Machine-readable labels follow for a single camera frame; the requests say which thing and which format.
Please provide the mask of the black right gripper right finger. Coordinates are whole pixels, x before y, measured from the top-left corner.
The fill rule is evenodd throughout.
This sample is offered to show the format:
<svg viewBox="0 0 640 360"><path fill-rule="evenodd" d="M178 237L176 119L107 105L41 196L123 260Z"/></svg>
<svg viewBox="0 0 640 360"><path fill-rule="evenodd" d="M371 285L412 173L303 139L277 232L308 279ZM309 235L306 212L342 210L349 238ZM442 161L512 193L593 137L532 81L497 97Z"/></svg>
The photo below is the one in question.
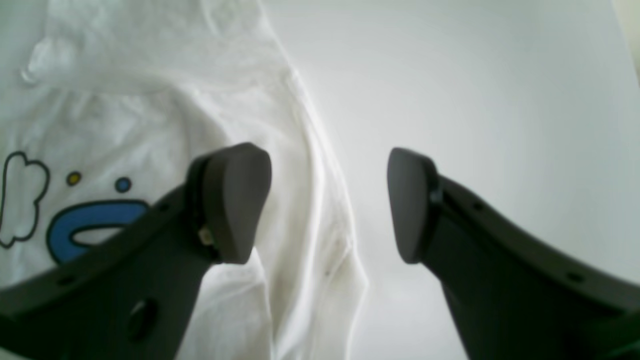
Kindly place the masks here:
<svg viewBox="0 0 640 360"><path fill-rule="evenodd" d="M470 360L637 360L640 290L545 244L434 161L395 147L398 255L441 285Z"/></svg>

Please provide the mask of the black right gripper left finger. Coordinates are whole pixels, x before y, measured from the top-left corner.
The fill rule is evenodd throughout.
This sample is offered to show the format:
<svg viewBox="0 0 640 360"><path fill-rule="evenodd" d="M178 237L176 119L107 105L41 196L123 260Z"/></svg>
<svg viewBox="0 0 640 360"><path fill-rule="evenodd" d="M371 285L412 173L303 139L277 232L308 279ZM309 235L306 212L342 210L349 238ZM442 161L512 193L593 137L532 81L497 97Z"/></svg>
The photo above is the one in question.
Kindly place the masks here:
<svg viewBox="0 0 640 360"><path fill-rule="evenodd" d="M58 266L1 291L1 348L30 360L171 360L203 277L244 265L272 182L246 142L197 157L153 206L66 208L46 241Z"/></svg>

